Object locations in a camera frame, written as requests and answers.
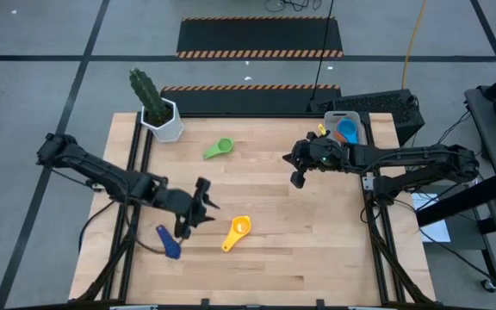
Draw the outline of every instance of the white paper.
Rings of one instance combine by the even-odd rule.
[[[430,199],[433,199],[433,202],[430,202],[426,205],[425,208],[433,205],[437,202],[436,194],[412,194],[412,205],[414,209],[418,209],[424,206]],[[428,226],[422,227],[422,230],[430,236],[430,238],[436,240],[437,242],[451,242],[451,238],[449,236],[449,231],[447,230],[447,224],[445,224],[445,220],[440,220]],[[432,242],[428,237],[426,237],[423,233],[420,234],[422,238],[422,242]]]

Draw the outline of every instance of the yellow cable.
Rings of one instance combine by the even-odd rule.
[[[412,31],[411,41],[409,42],[409,48],[406,50],[405,55],[405,63],[403,65],[403,78],[401,80],[401,89],[405,89],[405,79],[406,79],[406,68],[409,63],[409,56],[411,56],[412,43],[414,42],[414,38],[417,36],[417,30],[420,26],[420,20],[422,20],[422,15],[424,14],[424,10],[426,9],[427,0],[423,0],[422,8],[420,9],[420,13],[418,14],[417,23],[414,25],[414,30]]]

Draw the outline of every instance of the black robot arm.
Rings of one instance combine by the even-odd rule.
[[[296,188],[303,187],[306,171],[357,173],[365,177],[364,187],[372,191],[376,202],[391,205],[401,190],[444,179],[457,183],[468,182],[478,176],[480,164],[474,152],[462,146],[379,149],[375,146],[339,144],[328,139],[328,134],[318,137],[315,133],[308,133],[306,139],[295,143],[290,154],[282,157],[296,168],[290,178]],[[424,168],[398,177],[366,177],[366,172],[392,166]]]
[[[114,201],[138,203],[172,212],[176,215],[177,238],[187,239],[190,226],[197,227],[214,219],[206,216],[205,204],[218,208],[209,200],[207,192],[210,182],[202,177],[196,182],[193,196],[181,189],[167,189],[167,177],[123,170],[89,154],[74,137],[67,134],[49,133],[37,155],[37,164],[49,168],[72,168],[92,182],[101,184]]]

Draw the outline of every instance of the white pot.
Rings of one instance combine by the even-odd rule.
[[[177,110],[177,105],[175,102],[162,98],[164,103],[168,107],[172,108],[173,118],[166,122],[160,127],[154,127],[153,125],[145,121],[145,107],[141,110],[141,124],[145,125],[152,134],[156,137],[156,140],[161,143],[175,142],[181,137],[183,133],[184,126],[181,122],[181,116],[179,116],[179,111]]]

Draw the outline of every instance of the wooden tabletop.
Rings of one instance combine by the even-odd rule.
[[[397,147],[389,114],[371,115],[375,143]],[[122,168],[133,135],[135,114],[115,114],[104,159]],[[359,220],[363,194],[359,176],[344,173],[306,174],[303,189],[290,184],[294,168],[282,155],[307,132],[317,131],[317,119],[183,119],[177,143],[154,140],[149,171],[170,179],[170,188],[193,193],[202,176],[212,182],[209,194],[221,210],[208,209],[216,221],[203,223],[182,244],[181,259],[155,255],[138,246],[133,256],[127,303],[214,305],[380,305],[368,226]],[[140,146],[144,135],[141,134]],[[202,153],[219,138],[235,141],[233,152],[203,161]],[[136,161],[139,168],[140,154]],[[403,168],[387,168],[394,176]],[[398,199],[411,203],[408,194]],[[90,214],[108,203],[95,194]],[[401,265],[430,298],[430,272],[414,212],[394,205],[390,219]],[[70,297],[82,294],[109,258],[117,207],[87,228],[77,261]],[[230,252],[220,246],[240,215],[251,217],[251,232]],[[151,246],[161,243],[155,227],[173,231],[175,216],[142,208],[138,238]],[[390,300],[395,300],[391,272],[384,260]],[[120,279],[122,267],[116,270]],[[117,296],[114,285],[113,296]]]

